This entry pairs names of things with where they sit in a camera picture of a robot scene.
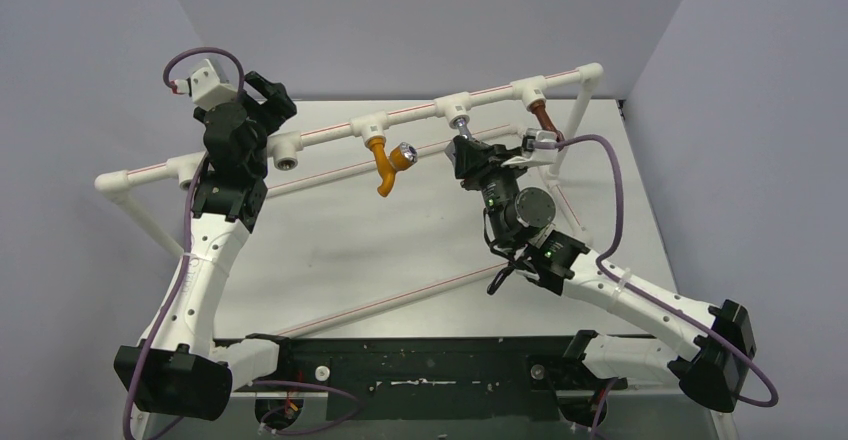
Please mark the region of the chrome faucet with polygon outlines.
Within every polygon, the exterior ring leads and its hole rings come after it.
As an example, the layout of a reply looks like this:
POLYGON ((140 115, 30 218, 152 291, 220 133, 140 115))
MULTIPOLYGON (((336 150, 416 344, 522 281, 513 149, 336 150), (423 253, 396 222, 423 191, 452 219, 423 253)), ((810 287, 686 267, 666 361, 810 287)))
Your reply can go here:
POLYGON ((469 129, 469 116, 468 115, 459 115, 453 118, 449 122, 450 126, 458 132, 458 135, 468 139, 473 140, 473 134, 469 129))

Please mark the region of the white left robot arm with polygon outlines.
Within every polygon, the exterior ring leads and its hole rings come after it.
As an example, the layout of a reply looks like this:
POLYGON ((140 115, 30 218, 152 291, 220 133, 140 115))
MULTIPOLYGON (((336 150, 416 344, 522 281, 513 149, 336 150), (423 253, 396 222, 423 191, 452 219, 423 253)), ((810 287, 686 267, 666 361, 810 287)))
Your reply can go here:
POLYGON ((255 71, 244 80, 261 101, 239 93, 194 112, 205 127, 206 153, 189 184, 184 251, 151 324, 136 345, 120 347, 113 362, 127 389, 127 439, 134 410, 215 420, 244 383, 242 356, 213 352, 214 319, 267 196, 268 137, 297 112, 283 84, 255 71))

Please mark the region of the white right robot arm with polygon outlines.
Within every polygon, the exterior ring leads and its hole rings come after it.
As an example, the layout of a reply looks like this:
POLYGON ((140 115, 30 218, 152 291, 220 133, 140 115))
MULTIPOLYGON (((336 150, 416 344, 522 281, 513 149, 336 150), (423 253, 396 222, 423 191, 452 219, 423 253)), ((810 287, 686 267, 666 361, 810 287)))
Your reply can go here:
POLYGON ((675 383, 689 399, 722 413, 753 402, 742 395, 742 387, 748 374, 763 374, 753 362, 756 343, 743 305, 693 300, 613 265, 611 257, 623 237, 624 192, 620 162, 606 138, 587 134, 557 141, 550 132, 534 130, 520 146, 508 148, 457 135, 445 153, 461 187, 481 194, 484 241, 506 262, 488 285, 488 294, 518 274, 558 296, 602 308, 659 343, 657 352, 625 361, 607 341, 594 337, 563 358, 563 376, 570 384, 586 387, 597 378, 675 383), (586 142, 604 149, 614 182, 613 239, 602 252, 556 229, 549 193, 518 183, 529 167, 545 166, 566 147, 586 142))

